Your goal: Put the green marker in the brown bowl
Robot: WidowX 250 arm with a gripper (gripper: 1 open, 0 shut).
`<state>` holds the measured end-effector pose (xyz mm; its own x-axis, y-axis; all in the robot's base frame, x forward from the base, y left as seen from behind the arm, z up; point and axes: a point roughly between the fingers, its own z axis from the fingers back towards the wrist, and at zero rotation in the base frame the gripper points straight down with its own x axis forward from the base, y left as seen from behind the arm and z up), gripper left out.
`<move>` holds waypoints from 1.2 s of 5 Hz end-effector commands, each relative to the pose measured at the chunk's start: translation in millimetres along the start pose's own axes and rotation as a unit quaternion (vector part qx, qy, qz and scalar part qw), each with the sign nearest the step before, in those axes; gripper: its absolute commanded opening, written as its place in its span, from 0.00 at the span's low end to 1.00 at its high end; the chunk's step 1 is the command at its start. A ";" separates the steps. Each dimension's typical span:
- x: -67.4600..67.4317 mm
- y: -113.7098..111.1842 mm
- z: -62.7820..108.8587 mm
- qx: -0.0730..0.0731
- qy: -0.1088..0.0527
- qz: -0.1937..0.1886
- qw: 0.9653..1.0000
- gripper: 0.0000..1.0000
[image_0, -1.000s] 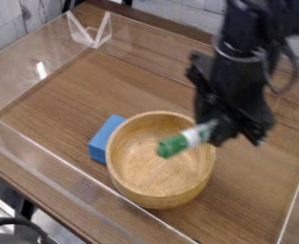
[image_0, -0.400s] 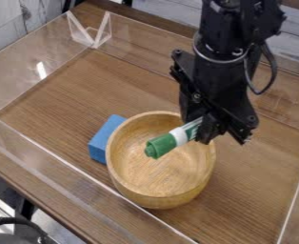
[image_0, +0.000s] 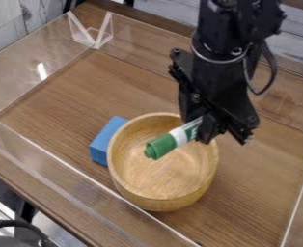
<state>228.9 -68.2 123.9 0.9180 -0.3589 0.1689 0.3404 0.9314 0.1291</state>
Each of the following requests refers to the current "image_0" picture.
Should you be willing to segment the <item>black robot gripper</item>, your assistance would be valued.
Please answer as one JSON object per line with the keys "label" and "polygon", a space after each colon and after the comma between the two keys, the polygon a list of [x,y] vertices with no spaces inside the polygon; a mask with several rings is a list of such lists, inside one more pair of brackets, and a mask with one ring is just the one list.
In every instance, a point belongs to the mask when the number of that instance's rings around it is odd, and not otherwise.
{"label": "black robot gripper", "polygon": [[245,75],[253,76],[260,49],[253,45],[234,56],[217,54],[192,36],[192,51],[170,50],[169,74],[178,84],[180,116],[185,123],[202,116],[196,140],[209,144],[229,132],[244,145],[260,120],[246,92]]}

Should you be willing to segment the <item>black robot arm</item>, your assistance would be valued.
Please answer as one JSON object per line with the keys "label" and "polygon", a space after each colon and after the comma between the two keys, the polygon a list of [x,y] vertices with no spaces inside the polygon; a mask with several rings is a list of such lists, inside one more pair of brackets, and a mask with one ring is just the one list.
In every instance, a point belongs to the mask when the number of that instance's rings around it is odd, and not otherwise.
{"label": "black robot arm", "polygon": [[281,0],[200,0],[190,49],[170,51],[169,66],[181,119],[201,120],[197,141],[228,133],[244,144],[252,137],[260,120],[248,96],[274,83],[278,66],[266,39],[284,19]]}

